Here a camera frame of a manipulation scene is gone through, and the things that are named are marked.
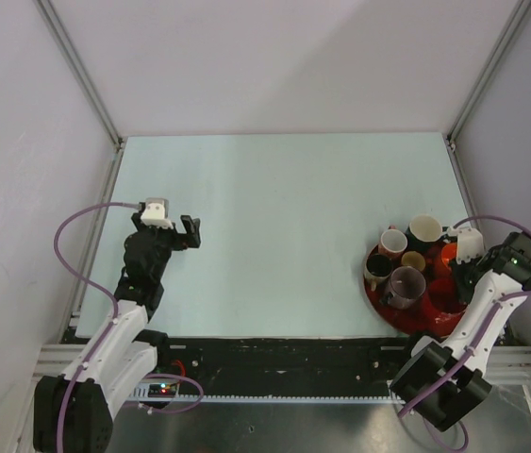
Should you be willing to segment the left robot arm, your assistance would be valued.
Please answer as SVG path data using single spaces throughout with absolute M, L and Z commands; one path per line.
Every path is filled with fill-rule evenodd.
M 104 452 L 119 410 L 142 381 L 172 367 L 164 335 L 146 330 L 163 296 L 161 279 L 175 251 L 197 249 L 200 221 L 184 215 L 184 232 L 163 215 L 132 216 L 124 266 L 110 313 L 82 351 L 58 375 L 42 377 L 34 393 L 33 446 L 39 452 Z

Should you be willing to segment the large orange mug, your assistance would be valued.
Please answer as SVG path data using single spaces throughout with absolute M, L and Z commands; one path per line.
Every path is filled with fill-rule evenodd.
M 442 247 L 435 259 L 435 275 L 446 278 L 452 274 L 451 262 L 456 259 L 457 243 L 447 243 Z

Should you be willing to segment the brown patterned mug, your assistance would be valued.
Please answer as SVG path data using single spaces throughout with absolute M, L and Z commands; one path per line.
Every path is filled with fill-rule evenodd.
M 382 254 L 372 254 L 365 261 L 364 278 L 367 286 L 371 291 L 384 283 L 393 270 L 393 264 L 389 257 Z

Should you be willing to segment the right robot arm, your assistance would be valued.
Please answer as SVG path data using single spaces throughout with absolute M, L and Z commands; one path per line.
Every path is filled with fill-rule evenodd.
M 400 371 L 390 391 L 405 403 L 401 415 L 417 412 L 443 432 L 459 425 L 491 391 L 486 380 L 493 345 L 511 314 L 531 295 L 531 233 L 512 231 L 485 248 L 471 227 L 447 231 L 456 245 L 451 260 L 466 310 L 451 334 L 439 342 L 429 335 L 414 339 L 399 355 Z

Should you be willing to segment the salmon pink printed mug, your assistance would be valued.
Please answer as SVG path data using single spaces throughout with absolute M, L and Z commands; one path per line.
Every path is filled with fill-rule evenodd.
M 404 232 L 396 228 L 388 228 L 379 238 L 377 251 L 390 260 L 399 260 L 407 249 L 408 240 Z

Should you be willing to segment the red mug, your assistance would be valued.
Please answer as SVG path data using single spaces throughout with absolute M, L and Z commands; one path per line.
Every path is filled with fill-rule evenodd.
M 456 284 L 449 277 L 429 283 L 425 302 L 430 330 L 439 337 L 450 335 L 466 310 L 466 305 L 458 300 Z

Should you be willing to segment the dark green mug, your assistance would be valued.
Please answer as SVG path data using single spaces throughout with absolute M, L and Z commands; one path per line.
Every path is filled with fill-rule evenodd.
M 419 214 L 413 217 L 404 231 L 407 237 L 407 251 L 422 255 L 447 238 L 449 227 L 443 226 L 434 216 Z

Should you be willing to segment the small orange-red mug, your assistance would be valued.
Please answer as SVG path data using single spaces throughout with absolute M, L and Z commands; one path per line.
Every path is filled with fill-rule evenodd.
M 421 253 L 417 251 L 407 251 L 401 258 L 401 265 L 412 267 L 423 274 L 426 269 L 427 262 Z

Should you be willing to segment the mauve mug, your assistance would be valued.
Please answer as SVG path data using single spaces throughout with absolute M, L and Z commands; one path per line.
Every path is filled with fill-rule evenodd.
M 400 266 L 390 274 L 380 303 L 397 310 L 407 310 L 422 298 L 426 285 L 422 272 L 412 266 Z

